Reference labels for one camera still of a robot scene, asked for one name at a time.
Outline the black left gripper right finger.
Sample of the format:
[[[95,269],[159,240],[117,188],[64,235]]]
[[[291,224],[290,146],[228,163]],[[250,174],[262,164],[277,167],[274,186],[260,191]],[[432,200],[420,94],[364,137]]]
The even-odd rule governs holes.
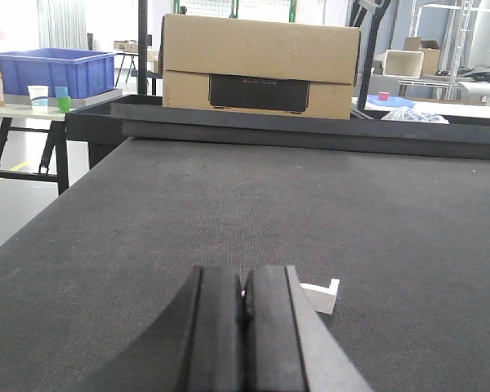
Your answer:
[[[247,391],[369,391],[315,312],[294,266],[264,265],[245,289]]]

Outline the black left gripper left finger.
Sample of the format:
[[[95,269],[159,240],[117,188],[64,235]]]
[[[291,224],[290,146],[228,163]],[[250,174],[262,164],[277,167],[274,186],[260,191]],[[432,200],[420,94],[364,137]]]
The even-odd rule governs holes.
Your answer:
[[[229,267],[194,267],[160,315],[72,391],[240,391],[242,297]]]

